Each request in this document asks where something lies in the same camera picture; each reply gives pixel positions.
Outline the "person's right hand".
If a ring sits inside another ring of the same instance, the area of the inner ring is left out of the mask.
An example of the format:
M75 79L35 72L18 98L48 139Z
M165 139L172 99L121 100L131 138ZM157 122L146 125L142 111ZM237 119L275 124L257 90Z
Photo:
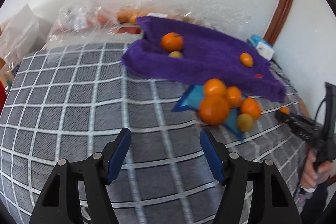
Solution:
M306 163L300 179L300 185L305 189L315 189L317 185L322 184L329 178L333 170L332 161L323 162L318 167L318 170L315 170L315 161L315 152L313 149L310 149L307 153Z

